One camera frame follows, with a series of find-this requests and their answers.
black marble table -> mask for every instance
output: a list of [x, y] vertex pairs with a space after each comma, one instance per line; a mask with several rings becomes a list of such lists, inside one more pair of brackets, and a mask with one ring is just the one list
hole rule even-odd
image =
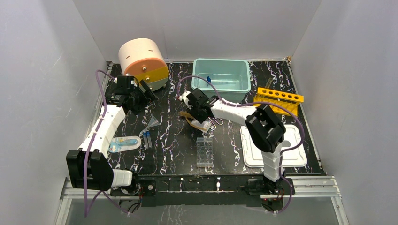
[[[251, 91], [246, 94], [243, 102], [253, 101], [258, 87], [264, 87], [267, 80], [274, 79], [271, 89], [295, 93], [295, 88], [286, 61], [256, 61], [249, 62], [251, 71]], [[128, 112], [120, 124], [115, 137], [138, 135], [154, 116], [160, 126], [151, 131], [153, 147], [145, 150], [143, 145], [139, 149], [119, 153], [108, 153], [108, 161], [114, 169], [129, 169], [138, 175], [239, 175], [261, 174], [260, 168], [248, 168], [243, 161], [242, 144], [240, 138], [241, 126], [230, 121], [217, 125], [215, 131], [209, 130], [203, 134], [191, 127], [184, 118], [178, 116], [179, 111], [185, 111], [186, 106], [176, 100], [177, 83], [188, 75], [192, 75], [193, 63], [170, 63], [169, 81], [165, 88], [155, 91], [158, 101], [152, 102], [140, 114]], [[113, 65], [111, 75], [121, 75], [121, 67]], [[108, 83], [107, 91], [113, 82]], [[183, 81], [180, 89], [191, 90], [191, 80]], [[324, 174], [308, 134], [302, 111], [298, 109], [299, 119], [305, 129], [304, 149], [308, 159], [305, 167], [287, 167], [287, 175]], [[285, 124], [294, 124], [292, 117], [278, 115]], [[196, 138], [212, 137], [214, 149], [213, 168], [196, 167]]]

gray wall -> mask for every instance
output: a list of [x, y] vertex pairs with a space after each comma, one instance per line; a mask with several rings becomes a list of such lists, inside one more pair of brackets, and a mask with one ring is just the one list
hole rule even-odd
[[322, 1], [292, 59], [348, 219], [397, 224], [398, 2]]
[[73, 0], [99, 49], [119, 62], [135, 38], [164, 58], [269, 59], [291, 56], [321, 0]]
[[52, 224], [105, 60], [71, 0], [0, 1], [1, 224]]

metal frame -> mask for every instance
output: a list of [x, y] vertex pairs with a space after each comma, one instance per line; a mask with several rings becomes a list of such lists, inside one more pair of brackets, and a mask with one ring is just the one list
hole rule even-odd
[[[288, 69], [291, 74], [291, 79], [293, 81], [293, 85], [296, 88], [296, 84], [294, 82], [294, 77], [293, 77], [293, 72], [291, 70], [290, 64], [286, 59], [272, 59], [272, 60], [250, 60], [250, 61], [286, 61], [288, 63]], [[110, 62], [108, 67], [107, 67], [107, 72], [110, 74], [112, 70], [113, 63]], [[108, 83], [108, 79], [104, 79], [102, 82], [102, 88], [105, 89]], [[102, 103], [102, 97], [99, 94], [99, 97], [97, 99], [97, 103], [95, 105], [95, 110], [93, 112], [92, 116], [92, 121], [90, 123], [90, 126], [87, 130], [90, 132], [91, 127], [94, 125], [96, 118], [98, 117], [101, 109], [101, 103]], [[304, 119], [306, 122], [306, 125], [308, 127], [308, 132], [310, 134], [311, 141], [314, 143], [313, 136], [311, 134], [306, 115], [304, 113], [304, 109], [301, 106], [301, 110], [304, 115]], [[314, 150], [316, 153], [316, 156], [319, 160], [319, 154], [318, 150], [316, 149], [316, 146], [314, 145]], [[343, 204], [341, 202], [341, 194], [340, 190], [337, 186], [336, 179], [334, 176], [291, 176], [289, 178], [292, 178], [294, 188], [296, 191], [296, 194], [293, 195], [292, 197], [297, 198], [297, 197], [330, 197], [333, 203], [333, 207], [335, 209], [336, 217], [338, 219], [338, 222], [340, 225], [348, 225], [348, 219], [345, 214], [345, 210], [343, 207]], [[88, 190], [88, 198], [92, 199], [96, 195], [97, 191], [94, 190]], [[275, 197], [273, 195], [261, 195], [261, 198], [270, 198], [270, 197]], [[60, 206], [58, 208], [58, 213], [56, 217], [55, 224], [56, 225], [64, 225], [66, 224], [68, 214], [69, 214], [69, 209], [71, 207], [71, 203], [73, 199], [82, 199], [84, 198], [84, 191], [82, 189], [77, 189], [73, 188], [72, 184], [70, 182], [69, 178], [66, 178], [63, 189], [62, 189], [62, 194], [61, 194], [61, 199], [60, 199]], [[106, 198], [104, 195], [99, 195], [99, 199], [104, 199]], [[123, 196], [123, 197], [111, 197], [113, 199], [123, 199], [123, 200], [138, 200], [137, 196]]]

wire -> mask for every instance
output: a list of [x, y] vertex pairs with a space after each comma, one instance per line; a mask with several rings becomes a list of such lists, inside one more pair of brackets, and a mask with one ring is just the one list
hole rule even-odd
[[177, 85], [177, 97], [180, 97], [180, 85], [181, 85], [181, 82], [182, 82], [183, 80], [185, 80], [185, 79], [188, 79], [188, 78], [198, 78], [198, 79], [201, 79], [201, 80], [207, 82], [207, 83], [214, 89], [215, 94], [217, 95], [217, 97], [218, 97], [219, 99], [221, 99], [221, 102], [223, 102], [223, 103], [226, 104], [226, 105], [233, 106], [233, 107], [243, 107], [243, 106], [250, 106], [250, 105], [257, 105], [257, 104], [272, 105], [272, 106], [274, 106], [274, 107], [277, 107], [277, 108], [282, 109], [283, 111], [287, 112], [287, 113], [288, 113], [291, 117], [293, 117], [293, 119], [297, 122], [298, 129], [299, 129], [299, 131], [300, 131], [301, 140], [300, 140], [300, 142], [299, 142], [296, 146], [293, 146], [293, 147], [290, 147], [290, 148], [287, 148], [287, 149], [282, 150], [281, 153], [280, 153], [281, 157], [280, 157], [280, 160], [279, 160], [279, 170], [278, 170], [279, 176], [280, 176], [286, 183], [288, 183], [289, 189], [290, 189], [290, 193], [289, 193], [289, 200], [287, 201], [286, 205], [285, 205], [281, 210], [277, 211], [276, 213], [280, 213], [280, 212], [285, 211], [286, 208], [289, 206], [289, 204], [290, 204], [290, 202], [291, 202], [291, 196], [292, 196], [293, 188], [292, 188], [291, 183], [290, 183], [285, 177], [282, 176], [282, 159], [283, 159], [283, 158], [282, 158], [282, 154], [283, 154], [284, 152], [286, 152], [286, 151], [290, 151], [290, 150], [293, 150], [293, 149], [298, 148], [298, 147], [304, 142], [305, 134], [304, 134], [304, 127], [303, 127], [303, 124], [300, 122], [300, 120], [297, 118], [297, 116], [295, 116], [292, 112], [290, 112], [289, 110], [287, 110], [286, 108], [284, 108], [284, 107], [282, 107], [282, 106], [280, 106], [280, 105], [273, 104], [273, 103], [271, 103], [271, 102], [251, 102], [251, 103], [245, 103], [245, 104], [233, 104], [233, 103], [231, 103], [231, 102], [228, 102], [228, 101], [226, 101], [225, 99], [221, 98], [220, 93], [218, 93], [218, 91], [217, 91], [217, 89], [215, 88], [214, 85], [212, 85], [209, 81], [207, 81], [205, 78], [200, 77], [200, 76], [193, 76], [193, 75], [191, 75], [191, 76], [183, 77], [183, 78], [178, 82], [178, 85]]
[[93, 142], [94, 142], [96, 133], [98, 132], [98, 130], [99, 130], [100, 126], [101, 126], [101, 123], [102, 123], [102, 121], [103, 121], [103, 118], [105, 117], [105, 115], [106, 115], [106, 113], [107, 113], [107, 101], [105, 100], [105, 93], [104, 93], [104, 90], [102, 89], [102, 85], [101, 85], [101, 82], [100, 82], [100, 78], [98, 77], [98, 72], [101, 72], [101, 73], [107, 75], [108, 77], [110, 77], [110, 78], [113, 79], [113, 80], [115, 79], [114, 77], [112, 77], [111, 75], [109, 75], [108, 73], [106, 73], [106, 72], [103, 71], [103, 70], [98, 69], [98, 70], [95, 71], [95, 77], [96, 77], [96, 79], [97, 79], [97, 84], [98, 84], [99, 91], [100, 91], [100, 93], [101, 93], [102, 101], [103, 101], [103, 105], [104, 105], [104, 112], [102, 113], [102, 118], [99, 120], [98, 125], [97, 125], [96, 128], [95, 128], [95, 132], [92, 134], [91, 140], [90, 140], [90, 142], [89, 142], [89, 144], [88, 144], [88, 147], [87, 147], [87, 151], [86, 151], [86, 153], [85, 153], [85, 155], [84, 155], [84, 166], [83, 166], [84, 217], [87, 217], [88, 213], [90, 212], [90, 209], [91, 209], [92, 205], [94, 204], [95, 199], [97, 199], [97, 197], [100, 195], [100, 193], [103, 193], [103, 194], [105, 195], [105, 197], [106, 197], [108, 200], [110, 200], [114, 206], [118, 207], [122, 212], [127, 213], [127, 214], [129, 213], [129, 212], [126, 211], [125, 209], [121, 208], [118, 204], [116, 204], [116, 203], [108, 196], [108, 194], [106, 194], [106, 192], [104, 192], [104, 191], [99, 191], [99, 192], [94, 196], [94, 198], [92, 199], [90, 205], [88, 205], [88, 199], [87, 199], [87, 192], [88, 192], [88, 188], [87, 188], [87, 164], [88, 164], [88, 156], [89, 156], [89, 154], [90, 154], [90, 150], [91, 150], [92, 144], [93, 144]]

white tray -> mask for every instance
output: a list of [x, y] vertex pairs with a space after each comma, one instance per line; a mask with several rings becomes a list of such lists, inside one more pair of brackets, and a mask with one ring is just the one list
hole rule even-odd
[[[300, 132], [295, 125], [285, 125], [286, 133], [284, 139], [290, 142], [290, 146], [295, 146], [300, 142]], [[242, 140], [243, 160], [246, 166], [251, 168], [263, 168], [261, 150], [258, 149], [250, 137], [247, 127], [241, 127], [240, 136]], [[303, 145], [283, 153], [282, 166], [284, 167], [302, 167], [307, 164], [307, 156]]]

